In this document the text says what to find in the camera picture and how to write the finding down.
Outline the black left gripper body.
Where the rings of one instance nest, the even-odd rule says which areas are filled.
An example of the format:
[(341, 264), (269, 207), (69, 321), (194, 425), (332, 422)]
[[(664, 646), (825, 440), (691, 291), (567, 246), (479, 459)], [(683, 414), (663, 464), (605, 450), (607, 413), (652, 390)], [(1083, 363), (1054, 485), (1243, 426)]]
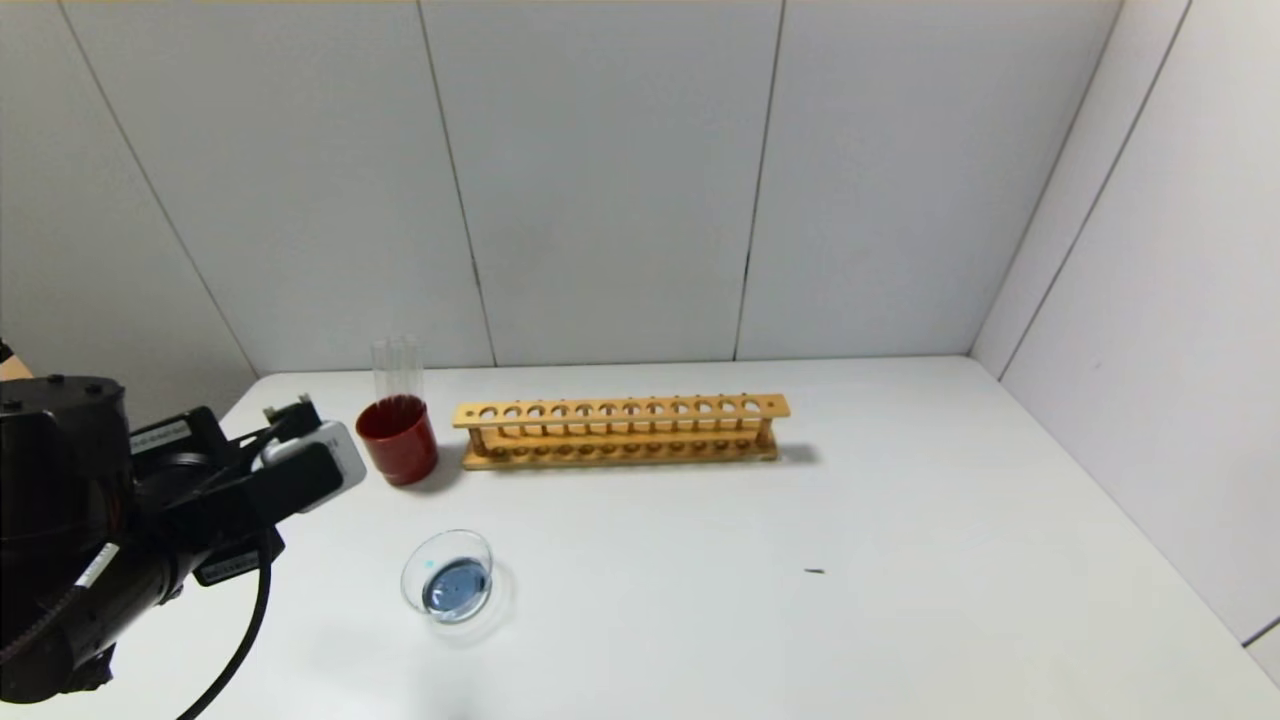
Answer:
[(266, 429), (227, 438), (209, 407), (197, 407), (129, 433), (140, 521), (175, 566), (174, 583), (192, 575), (204, 587), (274, 559), (279, 533), (250, 506), (247, 480)]

